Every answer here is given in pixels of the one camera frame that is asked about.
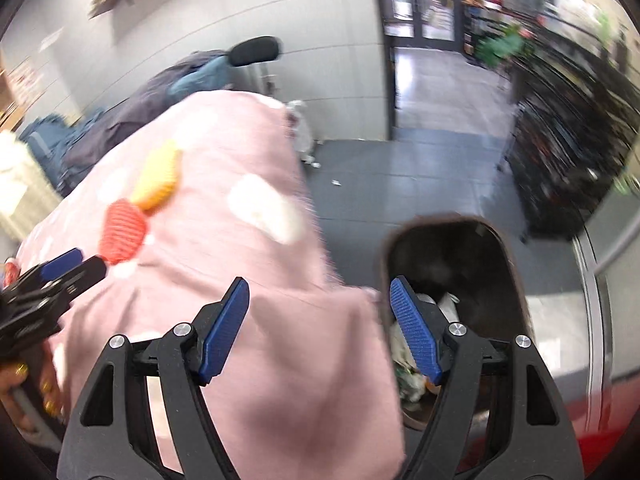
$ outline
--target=clothes pile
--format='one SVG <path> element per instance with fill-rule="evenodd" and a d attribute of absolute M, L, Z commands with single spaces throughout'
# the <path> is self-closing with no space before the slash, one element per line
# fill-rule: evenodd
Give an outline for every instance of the clothes pile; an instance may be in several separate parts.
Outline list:
<path fill-rule="evenodd" d="M 194 52 L 163 70 L 130 98 L 98 111 L 75 127 L 51 114 L 20 134 L 51 185 L 69 195 L 110 150 L 174 104 L 199 91 L 228 88 L 230 65 L 222 50 Z"/>

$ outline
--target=white cloth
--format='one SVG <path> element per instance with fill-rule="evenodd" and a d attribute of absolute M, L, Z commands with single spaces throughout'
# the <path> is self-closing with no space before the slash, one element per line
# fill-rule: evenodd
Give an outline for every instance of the white cloth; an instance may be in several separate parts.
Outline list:
<path fill-rule="evenodd" d="M 22 241 L 60 201 L 27 145 L 0 132 L 0 228 Z"/>

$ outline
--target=plastic bag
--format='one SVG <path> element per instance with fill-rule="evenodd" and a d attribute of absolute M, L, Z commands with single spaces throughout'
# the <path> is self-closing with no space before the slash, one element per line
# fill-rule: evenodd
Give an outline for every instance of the plastic bag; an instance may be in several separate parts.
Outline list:
<path fill-rule="evenodd" d="M 293 149 L 300 156 L 300 160 L 306 164 L 315 161 L 312 153 L 316 145 L 311 127 L 306 122 L 303 110 L 306 108 L 304 101 L 291 101 L 287 104 L 287 110 L 294 118 L 293 125 Z"/>

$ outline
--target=glass door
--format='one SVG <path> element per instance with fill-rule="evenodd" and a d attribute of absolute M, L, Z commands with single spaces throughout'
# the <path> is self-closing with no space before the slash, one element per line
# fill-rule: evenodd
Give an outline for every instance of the glass door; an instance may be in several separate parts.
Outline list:
<path fill-rule="evenodd" d="M 381 4 L 385 35 L 392 46 L 462 47 L 462 0 L 381 0 Z"/>

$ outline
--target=finger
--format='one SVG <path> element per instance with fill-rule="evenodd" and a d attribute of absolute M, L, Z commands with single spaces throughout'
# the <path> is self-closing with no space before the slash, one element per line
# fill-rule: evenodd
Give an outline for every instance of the finger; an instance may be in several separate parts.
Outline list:
<path fill-rule="evenodd" d="M 11 388 L 20 386 L 29 375 L 24 363 L 14 363 L 0 368 L 0 394 L 6 394 Z"/>
<path fill-rule="evenodd" d="M 43 345 L 44 358 L 42 362 L 42 372 L 40 374 L 40 391 L 44 402 L 44 409 L 50 416 L 60 415 L 62 407 L 62 393 L 58 386 L 56 368 L 53 365 L 52 353 L 48 344 Z"/>
<path fill-rule="evenodd" d="M 33 431 L 35 431 L 33 423 L 26 415 L 24 415 L 20 406 L 18 406 L 11 394 L 0 395 L 0 401 L 9 415 L 9 418 L 11 418 L 17 428 L 27 431 L 28 433 L 33 433 Z"/>

